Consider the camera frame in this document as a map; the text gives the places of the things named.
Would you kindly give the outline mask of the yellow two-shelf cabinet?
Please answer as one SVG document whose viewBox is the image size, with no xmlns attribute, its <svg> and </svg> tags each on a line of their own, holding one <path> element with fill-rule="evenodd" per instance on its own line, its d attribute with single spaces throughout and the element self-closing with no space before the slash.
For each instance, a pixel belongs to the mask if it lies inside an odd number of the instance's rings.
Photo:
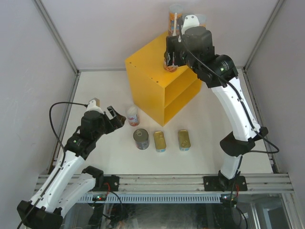
<svg viewBox="0 0 305 229">
<path fill-rule="evenodd" d="M 164 69 L 164 32 L 125 60 L 133 102 L 159 125 L 166 125 L 200 91 L 202 82 L 186 66 Z"/>
</svg>

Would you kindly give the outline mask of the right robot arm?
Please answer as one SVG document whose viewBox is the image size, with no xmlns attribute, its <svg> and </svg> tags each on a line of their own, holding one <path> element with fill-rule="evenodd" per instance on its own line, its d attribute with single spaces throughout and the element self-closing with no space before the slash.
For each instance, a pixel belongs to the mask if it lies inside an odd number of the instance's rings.
<svg viewBox="0 0 305 229">
<path fill-rule="evenodd" d="M 231 133 L 220 141 L 224 162 L 217 176 L 203 180 L 208 183 L 207 191 L 234 189 L 243 155 L 252 152 L 256 141 L 263 139 L 268 129 L 260 126 L 252 115 L 233 60 L 215 53 L 212 34 L 202 26 L 167 36 L 164 56 L 167 65 L 188 66 L 223 106 L 232 127 Z"/>
</svg>

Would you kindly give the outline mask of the flat gold tin left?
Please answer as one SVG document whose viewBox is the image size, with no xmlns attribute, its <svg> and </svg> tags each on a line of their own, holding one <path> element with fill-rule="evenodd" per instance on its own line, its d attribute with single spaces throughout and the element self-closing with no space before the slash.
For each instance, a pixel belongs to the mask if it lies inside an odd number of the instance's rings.
<svg viewBox="0 0 305 229">
<path fill-rule="evenodd" d="M 164 133 L 162 131 L 156 131 L 154 132 L 153 137 L 156 151 L 159 153 L 164 152 L 166 150 Z"/>
</svg>

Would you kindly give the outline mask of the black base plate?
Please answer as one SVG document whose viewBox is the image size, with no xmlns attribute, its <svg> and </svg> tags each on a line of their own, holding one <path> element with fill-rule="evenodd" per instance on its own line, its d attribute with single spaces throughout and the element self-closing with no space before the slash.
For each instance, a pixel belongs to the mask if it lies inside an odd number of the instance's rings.
<svg viewBox="0 0 305 229">
<path fill-rule="evenodd" d="M 118 191 L 120 178 L 115 175 L 104 176 L 95 184 L 94 189 L 97 191 Z"/>
<path fill-rule="evenodd" d="M 207 192 L 213 191 L 247 191 L 247 182 L 244 176 L 237 176 L 233 179 L 227 179 L 221 176 L 204 176 L 204 190 Z"/>
</svg>

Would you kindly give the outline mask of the aluminium front rail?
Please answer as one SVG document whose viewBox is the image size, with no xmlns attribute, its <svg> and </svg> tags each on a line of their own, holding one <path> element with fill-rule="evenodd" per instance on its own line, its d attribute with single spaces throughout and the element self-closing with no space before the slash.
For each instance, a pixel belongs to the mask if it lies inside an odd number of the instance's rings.
<svg viewBox="0 0 305 229">
<path fill-rule="evenodd" d="M 205 175 L 119 175 L 111 191 L 135 193 L 204 193 Z M 288 174 L 244 174 L 247 190 L 240 194 L 293 193 Z"/>
</svg>

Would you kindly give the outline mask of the round tomato tin can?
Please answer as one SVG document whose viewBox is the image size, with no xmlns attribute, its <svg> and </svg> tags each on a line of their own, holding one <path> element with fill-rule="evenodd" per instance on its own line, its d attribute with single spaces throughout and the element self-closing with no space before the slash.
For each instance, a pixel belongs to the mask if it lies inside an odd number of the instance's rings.
<svg viewBox="0 0 305 229">
<path fill-rule="evenodd" d="M 149 134 L 145 129 L 136 129 L 133 133 L 133 138 L 139 150 L 145 150 L 149 147 Z"/>
</svg>

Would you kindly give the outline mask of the small red-white can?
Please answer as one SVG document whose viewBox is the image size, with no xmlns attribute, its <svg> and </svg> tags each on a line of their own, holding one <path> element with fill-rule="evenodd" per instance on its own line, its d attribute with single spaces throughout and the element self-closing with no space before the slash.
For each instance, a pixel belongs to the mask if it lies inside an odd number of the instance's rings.
<svg viewBox="0 0 305 229">
<path fill-rule="evenodd" d="M 175 72 L 178 69 L 178 66 L 175 65 L 175 55 L 172 54 L 172 65 L 167 65 L 167 58 L 170 57 L 167 51 L 164 52 L 164 61 L 163 61 L 163 68 L 168 72 Z"/>
<path fill-rule="evenodd" d="M 126 111 L 127 119 L 130 126 L 137 126 L 140 124 L 140 119 L 138 115 L 138 108 L 133 105 L 130 106 Z"/>
</svg>

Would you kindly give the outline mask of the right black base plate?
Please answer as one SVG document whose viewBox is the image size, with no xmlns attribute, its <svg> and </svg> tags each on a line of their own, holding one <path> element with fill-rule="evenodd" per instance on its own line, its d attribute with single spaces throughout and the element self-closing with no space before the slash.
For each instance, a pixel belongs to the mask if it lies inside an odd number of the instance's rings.
<svg viewBox="0 0 305 229">
<path fill-rule="evenodd" d="M 237 176 L 233 179 L 227 179 L 221 176 L 204 176 L 204 190 L 207 192 L 213 191 L 247 191 L 247 182 L 244 176 Z"/>
</svg>

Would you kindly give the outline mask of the flat gold tin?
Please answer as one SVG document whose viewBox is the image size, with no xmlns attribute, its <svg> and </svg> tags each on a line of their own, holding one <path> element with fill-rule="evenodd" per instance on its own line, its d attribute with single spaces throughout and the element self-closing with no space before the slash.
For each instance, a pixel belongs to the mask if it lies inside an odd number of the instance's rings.
<svg viewBox="0 0 305 229">
<path fill-rule="evenodd" d="M 181 151 L 188 151 L 191 147 L 189 132 L 187 130 L 178 131 L 178 143 Z"/>
<path fill-rule="evenodd" d="M 162 131 L 156 131 L 154 132 L 153 137 L 156 151 L 159 153 L 164 152 L 166 150 L 164 133 Z"/>
</svg>

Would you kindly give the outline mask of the flat gold tin right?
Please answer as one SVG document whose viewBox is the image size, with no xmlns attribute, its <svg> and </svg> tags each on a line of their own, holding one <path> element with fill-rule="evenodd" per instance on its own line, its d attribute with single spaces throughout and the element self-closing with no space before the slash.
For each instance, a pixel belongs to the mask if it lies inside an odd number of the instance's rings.
<svg viewBox="0 0 305 229">
<path fill-rule="evenodd" d="M 187 130 L 178 131 L 178 143 L 181 151 L 188 151 L 191 147 L 189 132 Z"/>
</svg>

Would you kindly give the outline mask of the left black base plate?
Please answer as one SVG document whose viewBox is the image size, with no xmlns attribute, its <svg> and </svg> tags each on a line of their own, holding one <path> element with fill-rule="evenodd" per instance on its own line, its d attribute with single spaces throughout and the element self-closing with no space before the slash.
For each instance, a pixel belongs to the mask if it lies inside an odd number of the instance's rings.
<svg viewBox="0 0 305 229">
<path fill-rule="evenodd" d="M 97 191 L 118 191 L 120 178 L 115 175 L 104 176 L 95 184 L 94 189 Z"/>
</svg>

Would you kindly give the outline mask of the tall can with white spoon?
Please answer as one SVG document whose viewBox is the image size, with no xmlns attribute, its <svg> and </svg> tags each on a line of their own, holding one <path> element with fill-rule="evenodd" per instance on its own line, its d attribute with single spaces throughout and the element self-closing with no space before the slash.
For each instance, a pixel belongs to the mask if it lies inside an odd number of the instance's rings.
<svg viewBox="0 0 305 229">
<path fill-rule="evenodd" d="M 183 6 L 173 4 L 169 7 L 168 35 L 176 36 L 179 34 L 179 19 L 183 14 Z"/>
</svg>

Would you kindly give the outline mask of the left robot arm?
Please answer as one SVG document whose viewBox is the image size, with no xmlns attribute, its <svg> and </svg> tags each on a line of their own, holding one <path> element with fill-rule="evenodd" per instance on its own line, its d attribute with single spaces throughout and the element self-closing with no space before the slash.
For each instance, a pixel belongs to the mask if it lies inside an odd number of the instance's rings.
<svg viewBox="0 0 305 229">
<path fill-rule="evenodd" d="M 104 182 L 103 171 L 93 166 L 86 167 L 78 181 L 69 185 L 78 168 L 96 148 L 102 135 L 110 134 L 124 126 L 126 118 L 117 113 L 112 106 L 107 114 L 94 101 L 86 105 L 81 124 L 68 139 L 55 168 L 29 201 L 22 200 L 17 212 L 22 225 L 30 229 L 58 229 L 69 210 L 90 190 L 110 188 Z"/>
</svg>

